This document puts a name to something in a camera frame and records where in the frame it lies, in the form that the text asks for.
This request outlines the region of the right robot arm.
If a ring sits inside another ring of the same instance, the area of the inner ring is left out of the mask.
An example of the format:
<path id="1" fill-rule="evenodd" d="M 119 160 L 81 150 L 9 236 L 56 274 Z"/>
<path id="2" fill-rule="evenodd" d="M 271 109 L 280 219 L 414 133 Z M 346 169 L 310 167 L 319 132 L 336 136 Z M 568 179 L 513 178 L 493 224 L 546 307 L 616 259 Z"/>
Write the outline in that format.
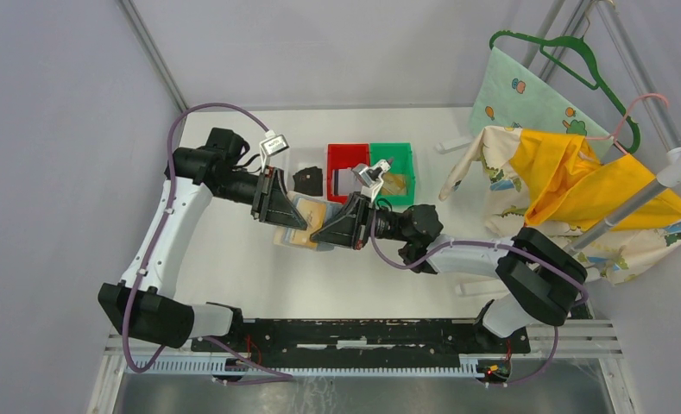
<path id="1" fill-rule="evenodd" d="M 516 330 L 530 324 L 562 326 L 571 309 L 588 298 L 584 267 L 534 228 L 490 241 L 455 238 L 443 229 L 431 204 L 397 212 L 354 192 L 310 239 L 352 249 L 379 240 L 402 242 L 399 260 L 386 260 L 391 267 L 497 278 L 508 292 L 482 308 L 472 330 L 473 342 L 484 352 L 496 351 Z"/>

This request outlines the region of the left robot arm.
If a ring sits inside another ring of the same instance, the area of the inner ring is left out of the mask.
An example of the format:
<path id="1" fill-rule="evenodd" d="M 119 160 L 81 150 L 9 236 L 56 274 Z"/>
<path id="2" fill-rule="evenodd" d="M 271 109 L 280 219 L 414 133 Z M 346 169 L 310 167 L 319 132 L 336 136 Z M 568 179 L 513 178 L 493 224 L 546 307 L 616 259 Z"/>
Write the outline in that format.
<path id="1" fill-rule="evenodd" d="M 173 297 L 187 247 L 213 198 L 248 205 L 261 223 L 307 229 L 307 220 L 289 200 L 280 168 L 251 173 L 238 165 L 248 151 L 240 135 L 221 128 L 212 129 L 201 147 L 173 151 L 161 201 L 134 261 L 116 284 L 104 283 L 98 293 L 118 333 L 170 348 L 199 336 L 211 336 L 224 351 L 243 345 L 238 308 L 182 304 Z"/>

